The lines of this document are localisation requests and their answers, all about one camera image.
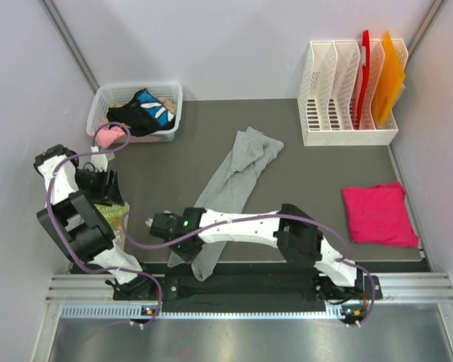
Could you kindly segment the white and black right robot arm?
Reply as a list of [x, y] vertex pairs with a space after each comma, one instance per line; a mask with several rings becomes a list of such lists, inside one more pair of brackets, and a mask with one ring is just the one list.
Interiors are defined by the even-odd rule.
[[183, 214], [157, 213], [149, 233], [162, 239], [172, 253], [191, 262], [198, 273], [213, 270], [228, 242], [259, 244], [277, 249], [286, 262], [315, 268], [352, 299], [365, 289], [353, 262], [328, 242], [319, 224], [293, 204], [261, 214], [217, 212], [189, 207]]

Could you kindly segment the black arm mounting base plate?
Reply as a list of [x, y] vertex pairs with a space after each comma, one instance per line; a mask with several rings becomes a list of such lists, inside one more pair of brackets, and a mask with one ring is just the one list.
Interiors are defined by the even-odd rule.
[[220, 263], [205, 281], [198, 281], [188, 265], [169, 268], [164, 263], [145, 263], [143, 268], [155, 275], [162, 286], [162, 304], [169, 307], [255, 308], [272, 307], [274, 302], [303, 307], [319, 302], [363, 303], [379, 295], [374, 290], [375, 277], [369, 278], [360, 270], [356, 270], [354, 287], [336, 287], [315, 268], [286, 262]]

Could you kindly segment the grey t shirt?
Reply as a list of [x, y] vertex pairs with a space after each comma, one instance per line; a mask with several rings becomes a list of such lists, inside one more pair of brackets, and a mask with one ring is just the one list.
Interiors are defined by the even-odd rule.
[[[257, 179], [284, 147], [283, 142], [252, 127], [238, 131], [231, 151], [210, 178], [194, 207], [242, 213]], [[227, 242], [206, 244], [192, 262], [184, 261], [171, 251], [167, 265], [173, 268], [188, 263], [196, 279], [205, 281], [213, 274], [226, 245]]]

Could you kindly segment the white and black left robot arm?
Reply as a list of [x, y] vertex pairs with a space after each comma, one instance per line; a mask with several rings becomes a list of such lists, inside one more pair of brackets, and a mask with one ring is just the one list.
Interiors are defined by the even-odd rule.
[[148, 299], [156, 290], [136, 257], [119, 246], [120, 239], [99, 208], [124, 206], [116, 170], [100, 155], [81, 168], [76, 153], [57, 144], [35, 157], [43, 178], [46, 206], [36, 216], [66, 258], [86, 268], [104, 268], [122, 299]]

